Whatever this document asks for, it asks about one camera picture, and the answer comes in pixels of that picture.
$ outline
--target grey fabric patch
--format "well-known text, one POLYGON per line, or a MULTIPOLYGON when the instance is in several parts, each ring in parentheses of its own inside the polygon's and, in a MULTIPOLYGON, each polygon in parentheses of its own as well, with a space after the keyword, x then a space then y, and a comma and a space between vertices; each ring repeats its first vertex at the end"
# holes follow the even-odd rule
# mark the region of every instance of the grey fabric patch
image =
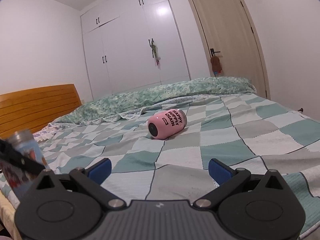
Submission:
POLYGON ((310 152, 302 148, 293 153, 262 156, 268 169, 276 169, 281 174, 295 173, 320 165, 320 152, 310 152))
POLYGON ((66 136, 68 136, 70 133, 72 133, 71 129, 70 129, 70 131, 68 131, 68 132, 63 132, 61 135, 57 136, 57 137, 55 138, 55 140, 56 140, 56 139, 63 139, 63 138, 65 138, 66 136))
POLYGON ((75 146, 71 149, 64 151, 64 153, 66 155, 68 155, 69 157, 78 156, 78 155, 84 154, 86 151, 88 151, 92 147, 92 145, 93 144, 87 144, 87 145, 80 146, 80 147, 75 146))
POLYGON ((99 135, 97 135, 94 140, 95 141, 102 141, 105 140, 106 138, 108 138, 109 136, 118 133, 119 131, 117 130, 111 130, 111 131, 103 131, 101 132, 99 135))
POLYGON ((252 98, 250 100, 247 100, 246 103, 249 105, 249 104, 252 104, 252 103, 259 103, 259 102, 262 102, 266 100, 265 98, 261 98, 261 97, 255 97, 255 98, 252 98))
POLYGON ((148 126, 147 125, 139 125, 136 129, 134 129, 135 131, 138 130, 148 130, 148 126))
POLYGON ((190 106, 203 106, 203 105, 207 105, 208 103, 214 102, 216 101, 217 98, 207 98, 201 101, 195 101, 190 103, 190 106))
POLYGON ((81 139, 81 138, 84 137, 85 135, 87 135, 87 134, 86 134, 86 133, 80 133, 80 134, 78 134, 77 136, 74 136, 73 138, 81 139))
POLYGON ((257 120, 235 125, 242 139, 254 138, 278 130, 273 123, 265 120, 257 120))
POLYGON ((203 122, 204 120, 205 120, 205 118, 201 118, 201 119, 197 119, 197 120, 188 122, 188 123, 187 123, 187 127, 186 127, 185 129, 187 129, 189 126, 194 125, 194 124, 196 124, 196 123, 203 122))
POLYGON ((45 157, 45 159, 46 160, 53 160, 53 159, 57 158, 60 154, 61 154, 61 152, 56 152, 54 154, 49 155, 48 157, 45 157))
POLYGON ((92 131, 92 132, 100 132, 100 131, 103 131, 103 130, 105 130, 105 129, 108 129, 109 130, 109 128, 107 128, 107 125, 105 125, 105 124, 103 124, 103 125, 99 125, 94 131, 92 131))
POLYGON ((121 141, 123 134, 115 137, 109 137, 103 141, 95 142, 94 144, 97 146, 108 146, 110 144, 118 143, 121 141))
POLYGON ((80 126, 80 127, 75 127, 72 129, 73 132, 83 132, 87 127, 86 126, 80 126))
POLYGON ((219 116, 213 119, 203 121, 201 123, 201 132, 215 130, 215 129, 223 129, 231 126, 232 126, 231 118, 230 118, 230 115, 228 114, 228 115, 223 115, 223 116, 219 116))
POLYGON ((9 196, 9 193, 11 191, 11 188, 9 185, 5 184, 2 189, 1 189, 1 192, 3 193, 3 195, 5 195, 6 197, 9 196))
POLYGON ((214 100, 211 103, 208 103, 207 105, 210 106, 210 105, 221 104, 221 103, 222 103, 222 100, 220 98, 217 98, 216 100, 214 100))
POLYGON ((61 139, 60 141, 57 142, 57 145, 58 144, 66 144, 66 140, 68 140, 68 139, 61 139))
POLYGON ((208 171, 166 165, 155 171, 147 200, 189 199, 193 203, 215 187, 208 171))
POLYGON ((171 137, 164 142, 162 152, 169 149, 200 146, 200 133, 187 133, 179 136, 171 137))
POLYGON ((234 114, 234 113, 241 112, 241 111, 248 110, 248 109, 251 109, 251 106, 239 105, 235 108, 229 109, 229 112, 231 114, 234 114))
POLYGON ((127 151, 132 149, 132 146, 137 140, 138 138, 134 138, 131 140, 120 141, 118 143, 108 145, 104 148, 103 153, 100 156, 114 156, 126 154, 127 151))
POLYGON ((2 175, 2 176, 0 177, 0 181, 2 181, 2 182, 5 182, 5 181, 6 181, 6 179, 5 179, 5 176, 4 176, 4 175, 2 175))
POLYGON ((228 100, 226 102, 224 102, 225 106, 231 104, 231 103, 235 103, 235 102, 239 102, 239 101, 242 101, 240 97, 236 97, 236 98, 233 98, 231 100, 228 100))
POLYGON ((153 116, 157 111, 156 110, 152 110, 152 111, 146 111, 144 114, 142 114, 141 116, 153 116))
POLYGON ((197 107, 197 108, 193 108, 193 109, 189 108, 188 112, 187 112, 187 116, 191 116, 194 114, 199 114, 199 113, 205 112, 205 108, 206 108, 206 106, 201 106, 201 107, 197 107))
POLYGON ((92 140, 88 140, 88 139, 86 139, 86 138, 80 138, 80 139, 78 139, 78 140, 72 141, 72 143, 82 143, 82 142, 84 142, 84 141, 88 141, 87 143, 92 142, 92 140))
POLYGON ((215 114, 215 113, 218 113, 218 112, 221 112, 221 111, 223 111, 223 110, 228 110, 228 108, 227 108, 226 106, 222 106, 222 107, 219 108, 219 109, 206 110, 206 111, 205 111, 205 116, 206 116, 206 117, 210 117, 210 115, 215 114))

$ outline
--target pink tumbler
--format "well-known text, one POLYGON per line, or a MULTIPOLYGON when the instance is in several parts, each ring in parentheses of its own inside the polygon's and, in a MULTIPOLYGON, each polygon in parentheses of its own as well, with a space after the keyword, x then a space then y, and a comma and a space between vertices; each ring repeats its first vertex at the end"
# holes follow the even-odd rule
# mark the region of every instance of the pink tumbler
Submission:
POLYGON ((155 114, 148 120, 148 129, 154 139, 164 140, 180 132, 187 125, 186 114, 180 109, 170 109, 155 114))

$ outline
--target checkered bedsheet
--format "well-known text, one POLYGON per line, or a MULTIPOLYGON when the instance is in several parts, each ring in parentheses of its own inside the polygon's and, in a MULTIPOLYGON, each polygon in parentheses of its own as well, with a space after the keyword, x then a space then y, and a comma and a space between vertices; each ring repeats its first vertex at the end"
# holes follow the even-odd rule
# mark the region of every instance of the checkered bedsheet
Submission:
MULTIPOLYGON (((210 96, 206 100, 162 105, 134 120, 80 126, 59 131, 41 144, 56 173, 89 167, 102 158, 112 174, 102 186, 127 203, 132 199, 189 199, 216 187, 208 163, 217 158, 254 174, 277 169, 306 212, 305 237, 320 220, 320 124, 255 94, 210 96), (179 107, 187 127, 167 140, 153 139, 150 116, 179 107)), ((13 201, 0 178, 0 187, 13 201)))

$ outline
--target metal bottle cap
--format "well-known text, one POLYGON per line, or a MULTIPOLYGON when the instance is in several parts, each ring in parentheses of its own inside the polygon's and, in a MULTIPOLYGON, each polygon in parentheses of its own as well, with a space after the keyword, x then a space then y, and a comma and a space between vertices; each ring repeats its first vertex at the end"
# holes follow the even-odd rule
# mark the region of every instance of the metal bottle cap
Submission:
POLYGON ((7 142, 16 147, 19 143, 34 140, 30 130, 17 131, 12 136, 7 138, 7 142))

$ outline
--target can lid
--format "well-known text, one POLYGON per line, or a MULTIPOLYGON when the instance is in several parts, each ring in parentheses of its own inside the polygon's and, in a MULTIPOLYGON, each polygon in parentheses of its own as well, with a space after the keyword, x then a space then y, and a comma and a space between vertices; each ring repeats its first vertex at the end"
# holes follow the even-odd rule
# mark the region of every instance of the can lid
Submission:
POLYGON ((34 140, 30 130, 17 131, 12 136, 7 138, 7 142, 16 147, 19 143, 34 140))
POLYGON ((148 128, 149 128, 149 132, 151 133, 151 135, 152 135, 153 137, 158 136, 158 129, 157 129, 157 127, 156 127, 156 125, 155 125, 154 123, 151 122, 151 123, 148 125, 148 128))

